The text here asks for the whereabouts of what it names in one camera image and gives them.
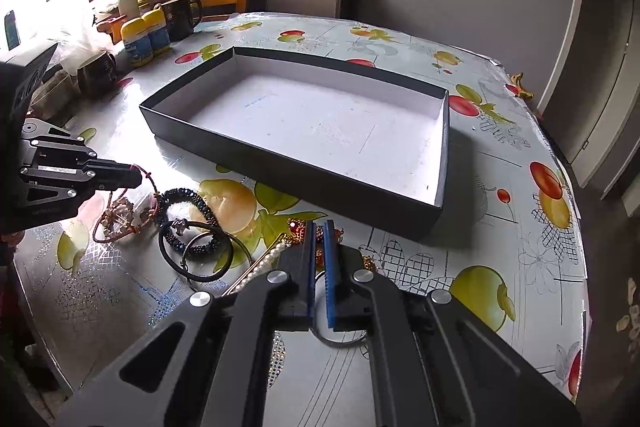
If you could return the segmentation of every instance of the bracelet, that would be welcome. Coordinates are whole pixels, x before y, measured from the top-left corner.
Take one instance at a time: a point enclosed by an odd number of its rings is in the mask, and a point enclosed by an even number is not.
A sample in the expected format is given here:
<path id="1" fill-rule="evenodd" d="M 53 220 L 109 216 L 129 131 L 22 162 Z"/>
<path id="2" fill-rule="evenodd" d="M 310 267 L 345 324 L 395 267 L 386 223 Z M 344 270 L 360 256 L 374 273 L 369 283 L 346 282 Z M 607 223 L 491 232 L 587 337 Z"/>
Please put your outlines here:
<path id="1" fill-rule="evenodd" d="M 153 202 L 149 208 L 146 208 L 140 214 L 141 223 L 138 226 L 133 225 L 134 213 L 133 213 L 133 204 L 129 201 L 128 198 L 125 197 L 127 193 L 127 189 L 120 193 L 120 195 L 113 200 L 113 190 L 109 193 L 109 199 L 107 201 L 107 206 L 105 207 L 100 218 L 95 222 L 94 231 L 92 233 L 92 239 L 94 243 L 112 243 L 123 237 L 127 237 L 130 233 L 140 233 L 143 227 L 146 227 L 148 223 L 150 223 L 154 217 L 156 216 L 156 212 L 158 211 L 158 188 L 154 183 L 153 178 L 151 177 L 151 172 L 145 171 L 139 165 L 132 165 L 140 172 L 145 175 L 145 178 L 149 180 L 151 185 L 154 188 L 153 193 Z M 118 212 L 119 208 L 126 208 L 127 217 L 123 217 Z M 98 232 L 98 226 L 102 225 L 104 229 L 104 239 L 98 239 L 96 237 L 96 233 Z"/>
<path id="2" fill-rule="evenodd" d="M 186 253 L 186 245 L 180 241 L 177 237 L 175 237 L 174 233 L 170 230 L 169 226 L 173 223 L 173 221 L 169 221 L 166 217 L 167 210 L 174 203 L 184 203 L 184 202 L 192 203 L 204 216 L 206 219 L 206 224 L 209 225 L 210 229 L 204 227 L 204 223 L 196 224 L 194 226 L 199 226 L 201 229 L 207 230 L 215 230 L 216 232 L 220 230 L 220 233 L 213 234 L 211 237 L 211 241 L 207 245 L 197 245 L 196 247 L 191 247 L 191 254 L 194 257 L 205 253 L 214 253 L 221 245 L 222 242 L 226 239 L 227 235 L 220 228 L 220 224 L 216 219 L 213 211 L 209 208 L 209 205 L 202 199 L 202 197 L 194 190 L 190 188 L 172 188 L 171 190 L 166 191 L 161 196 L 158 196 L 158 210 L 156 212 L 156 225 L 160 227 L 160 233 L 164 236 L 167 243 L 171 245 L 171 247 L 177 251 L 178 253 Z M 178 235 L 182 235 L 180 229 L 184 229 L 186 220 L 182 220 L 179 223 Z M 225 246 L 230 247 L 228 240 L 225 241 L 227 244 Z"/>
<path id="3" fill-rule="evenodd" d="M 225 264 L 219 270 L 217 270 L 217 272 L 215 272 L 213 275 L 194 275 L 193 273 L 190 273 L 189 271 L 187 271 L 184 268 L 180 267 L 173 259 L 171 259 L 171 257 L 167 253 L 166 248 L 164 246 L 165 233 L 166 233 L 167 229 L 171 225 L 172 225 L 172 221 L 169 221 L 169 222 L 165 223 L 162 226 L 162 229 L 160 230 L 160 233 L 158 234 L 158 247 L 160 248 L 160 252 L 162 253 L 162 257 L 164 257 L 164 260 L 167 262 L 167 264 L 169 266 L 171 266 L 171 268 L 173 268 L 175 271 L 177 271 L 180 275 L 182 275 L 184 277 L 187 277 L 187 279 L 190 280 L 190 281 L 213 282 L 213 281 L 217 281 L 218 279 L 220 279 L 229 270 L 229 267 L 231 266 L 231 263 L 232 263 L 233 258 L 234 258 L 234 249 L 231 248 L 231 245 L 229 245 L 229 248 L 226 249 Z M 244 254 L 247 256 L 247 258 L 251 259 L 251 254 L 249 254 L 249 251 L 246 249 L 246 247 L 242 243 L 242 241 L 240 241 L 237 237 L 235 237 L 235 236 L 233 236 L 233 235 L 231 235 L 229 233 L 226 233 L 220 227 L 216 227 L 214 225 L 209 225 L 208 223 L 199 223 L 197 221 L 187 221 L 185 223 L 185 226 L 187 228 L 189 228 L 189 227 L 197 227 L 199 229 L 206 229 L 209 232 L 205 232 L 203 234 L 197 235 L 196 237 L 191 239 L 189 244 L 188 244 L 189 248 L 187 248 L 184 245 L 184 243 L 181 243 L 184 246 L 184 254 L 183 254 L 183 257 L 182 257 L 181 264 L 185 263 L 185 256 L 188 253 L 188 250 L 191 250 L 191 249 L 194 248 L 193 247 L 194 241 L 196 241 L 199 237 L 203 237 L 205 234 L 208 234 L 208 233 L 223 235 L 224 237 L 230 238 L 232 241 L 237 243 L 239 247 L 242 248 L 242 250 L 244 251 Z"/>
<path id="4" fill-rule="evenodd" d="M 319 272 L 316 275 L 316 283 L 318 283 L 318 280 L 322 277 L 322 276 L 326 276 L 324 271 Z M 311 330 L 311 334 L 318 339 L 320 342 L 322 342 L 325 346 L 329 346 L 329 347 L 337 347 L 338 349 L 342 348 L 342 347 L 352 347 L 352 346 L 357 346 L 358 344 L 361 344 L 362 342 L 364 342 L 367 338 L 367 332 L 363 331 L 362 334 L 357 338 L 357 339 L 353 339 L 352 341 L 344 341 L 344 342 L 339 342 L 339 341 L 332 341 L 326 337 L 323 337 L 322 334 L 320 333 L 320 331 L 318 330 L 318 326 L 316 325 L 316 314 L 314 313 L 314 317 L 311 321 L 311 327 L 309 328 Z"/>

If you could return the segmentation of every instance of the metal ring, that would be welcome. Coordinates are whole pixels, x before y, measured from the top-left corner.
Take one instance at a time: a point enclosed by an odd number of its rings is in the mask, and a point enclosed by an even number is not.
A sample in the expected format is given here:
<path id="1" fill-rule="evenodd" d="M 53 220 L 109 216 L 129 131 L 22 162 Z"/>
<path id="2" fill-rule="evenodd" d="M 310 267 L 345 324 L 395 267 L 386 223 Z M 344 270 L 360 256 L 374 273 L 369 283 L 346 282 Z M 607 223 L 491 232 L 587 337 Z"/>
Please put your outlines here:
<path id="1" fill-rule="evenodd" d="M 318 280 L 325 274 L 324 271 L 319 272 L 316 275 L 316 283 L 318 282 Z M 313 336 L 318 339 L 320 342 L 322 342 L 325 346 L 329 346 L 329 347 L 353 347 L 353 346 L 357 346 L 358 344 L 360 344 L 361 342 L 363 342 L 366 338 L 367 338 L 367 332 L 364 331 L 363 334 L 361 334 L 361 336 L 359 336 L 357 339 L 353 339 L 352 341 L 346 341 L 346 342 L 338 342 L 338 341 L 331 341 L 326 337 L 323 337 L 320 332 L 318 331 L 318 327 L 316 327 L 316 313 L 314 312 L 314 317 L 313 320 L 311 321 L 311 333 L 313 334 Z"/>
<path id="2" fill-rule="evenodd" d="M 189 270 L 189 266 L 187 265 L 187 254 L 189 252 L 189 249 L 193 246 L 193 243 L 195 243 L 197 240 L 206 237 L 207 235 L 213 235 L 214 233 L 216 233 L 217 230 L 207 230 L 206 232 L 202 232 L 199 233 L 198 235 L 196 235 L 195 237 L 193 237 L 185 246 L 184 248 L 184 252 L 182 252 L 182 259 L 180 260 L 180 265 L 182 266 L 182 268 L 184 268 L 185 270 Z M 239 239 L 233 235 L 231 235 L 230 233 L 226 233 L 225 234 L 231 238 L 231 240 L 235 241 L 236 243 L 239 244 L 239 246 L 241 247 L 241 250 L 244 252 L 244 255 L 246 256 L 247 260 L 249 261 L 249 266 L 251 266 L 252 262 L 254 261 L 251 258 L 251 253 L 249 252 L 249 250 L 247 250 L 247 248 L 244 246 L 244 244 L 239 241 Z M 231 253 L 229 254 L 229 257 L 231 259 L 233 259 L 233 248 L 231 249 Z M 228 267 L 226 267 L 226 262 L 225 265 L 222 266 L 218 271 L 213 272 L 213 275 L 216 276 L 218 275 L 219 272 L 221 272 L 222 270 L 224 270 L 224 272 L 222 272 L 222 274 L 220 274 L 220 277 L 222 277 L 227 271 L 228 271 Z M 186 277 L 187 279 L 187 284 L 189 285 L 189 288 L 191 288 L 191 290 L 193 290 L 194 292 L 198 292 L 200 290 L 198 290 L 194 285 L 193 285 L 193 280 L 191 280 L 190 278 Z"/>

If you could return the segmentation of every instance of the black mug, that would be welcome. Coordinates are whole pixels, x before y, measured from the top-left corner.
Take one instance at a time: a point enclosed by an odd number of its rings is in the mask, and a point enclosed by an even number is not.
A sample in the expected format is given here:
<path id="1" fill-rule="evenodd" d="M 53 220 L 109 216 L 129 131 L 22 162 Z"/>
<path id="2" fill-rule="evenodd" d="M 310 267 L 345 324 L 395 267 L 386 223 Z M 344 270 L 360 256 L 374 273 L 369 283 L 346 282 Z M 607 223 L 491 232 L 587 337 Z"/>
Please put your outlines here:
<path id="1" fill-rule="evenodd" d="M 198 20 L 193 21 L 191 5 L 198 6 Z M 166 29 L 172 42 L 181 41 L 193 33 L 196 24 L 202 22 L 201 0 L 172 0 L 161 4 L 162 12 L 166 20 Z"/>
<path id="2" fill-rule="evenodd" d="M 102 52 L 84 61 L 78 68 L 78 87 L 87 98 L 100 98 L 116 84 L 116 59 Z"/>

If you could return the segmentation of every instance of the fruit-patterned tablecloth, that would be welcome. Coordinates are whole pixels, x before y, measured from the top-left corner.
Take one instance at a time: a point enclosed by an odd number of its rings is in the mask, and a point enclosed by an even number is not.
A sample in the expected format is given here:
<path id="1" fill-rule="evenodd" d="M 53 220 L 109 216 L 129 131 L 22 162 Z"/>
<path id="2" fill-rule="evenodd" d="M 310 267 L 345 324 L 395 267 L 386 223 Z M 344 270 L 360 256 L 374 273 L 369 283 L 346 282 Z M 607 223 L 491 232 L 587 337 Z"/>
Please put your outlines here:
<path id="1" fill-rule="evenodd" d="M 350 60 L 449 90 L 445 210 L 426 244 L 337 216 L 155 139 L 140 102 L 235 44 Z M 344 229 L 344 243 L 372 256 L 380 273 L 414 293 L 449 289 L 571 398 L 588 317 L 577 212 L 558 161 L 516 93 L 495 61 L 456 48 L 363 23 L 244 14 L 201 25 L 66 127 L 82 133 L 99 157 L 151 171 L 160 190 L 199 190 L 254 257 L 287 230 L 291 217 L 331 217 Z M 380 159 L 394 161 L 384 150 Z M 150 193 L 145 182 L 128 196 L 140 210 Z M 106 198 L 97 193 L 78 217 L 28 231 L 15 255 L 24 303 L 70 391 L 191 293 L 162 260 L 155 230 L 93 243 Z M 179 205 L 172 211 L 190 213 Z M 63 269 L 59 258 L 73 269 Z M 204 289 L 222 293 L 246 266 L 238 257 L 223 280 Z M 282 332 L 273 349 L 265 425 L 374 424 L 364 346 L 331 349 L 310 333 Z"/>

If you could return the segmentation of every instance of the black beaded bracelet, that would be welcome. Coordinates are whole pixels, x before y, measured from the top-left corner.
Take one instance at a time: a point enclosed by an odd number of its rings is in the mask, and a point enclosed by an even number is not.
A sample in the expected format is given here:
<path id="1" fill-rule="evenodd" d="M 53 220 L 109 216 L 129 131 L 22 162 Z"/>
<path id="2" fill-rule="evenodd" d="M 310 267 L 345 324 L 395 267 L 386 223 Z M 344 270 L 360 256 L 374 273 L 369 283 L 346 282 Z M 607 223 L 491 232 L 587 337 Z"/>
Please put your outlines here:
<path id="1" fill-rule="evenodd" d="M 233 239 L 233 241 L 235 241 L 236 243 L 241 245 L 242 248 L 244 248 L 244 250 L 246 250 L 246 247 L 242 244 L 242 242 L 239 239 L 237 239 L 236 237 L 234 237 L 232 235 L 227 234 L 220 227 L 217 227 L 215 225 L 208 225 L 207 223 L 198 223 L 196 221 L 187 221 L 185 224 L 187 225 L 187 227 L 198 227 L 200 229 L 209 230 L 209 232 L 212 232 L 212 233 L 217 233 L 219 235 L 223 235 L 224 237 L 227 237 L 227 236 L 231 237 Z M 181 266 L 178 266 L 178 264 L 173 259 L 171 259 L 171 256 L 169 256 L 169 254 L 167 254 L 166 248 L 164 247 L 164 241 L 162 240 L 162 238 L 166 237 L 166 232 L 169 230 L 170 227 L 171 227 L 171 221 L 168 221 L 160 229 L 160 233 L 158 234 L 158 247 L 160 248 L 160 253 L 162 253 L 162 257 L 164 257 L 164 260 L 167 262 L 167 264 L 171 268 L 176 270 L 180 275 L 186 277 L 188 281 L 197 281 L 197 282 L 213 282 L 213 281 L 217 281 L 223 275 L 226 274 L 226 272 L 229 270 L 229 267 L 231 266 L 231 262 L 233 261 L 233 258 L 234 258 L 234 251 L 233 251 L 233 248 L 231 248 L 230 244 L 229 244 L 229 248 L 228 248 L 227 252 L 222 254 L 222 255 L 226 255 L 225 264 L 219 270 L 217 270 L 212 275 L 196 275 L 196 274 L 190 273 L 186 269 L 186 267 L 183 268 Z M 248 258 L 251 259 L 251 255 L 248 253 L 248 250 L 246 250 L 246 253 L 248 255 Z"/>
<path id="2" fill-rule="evenodd" d="M 201 211 L 207 224 L 215 229 L 220 229 L 220 224 L 216 219 L 213 211 L 209 208 L 209 205 L 202 199 L 202 197 L 194 190 L 190 188 L 172 188 L 166 191 L 164 194 L 158 196 L 158 212 L 156 213 L 156 225 L 160 227 L 160 233 L 164 236 L 164 239 L 171 245 L 171 247 L 180 254 L 185 253 L 186 245 L 175 237 L 171 231 L 171 227 L 167 226 L 171 221 L 167 218 L 167 211 L 169 207 L 174 203 L 184 203 L 188 201 Z M 197 245 L 191 247 L 188 252 L 193 257 L 198 257 L 202 254 L 214 253 L 220 246 L 224 246 L 225 250 L 230 248 L 229 239 L 224 233 L 219 233 L 211 236 L 211 240 L 206 245 Z"/>

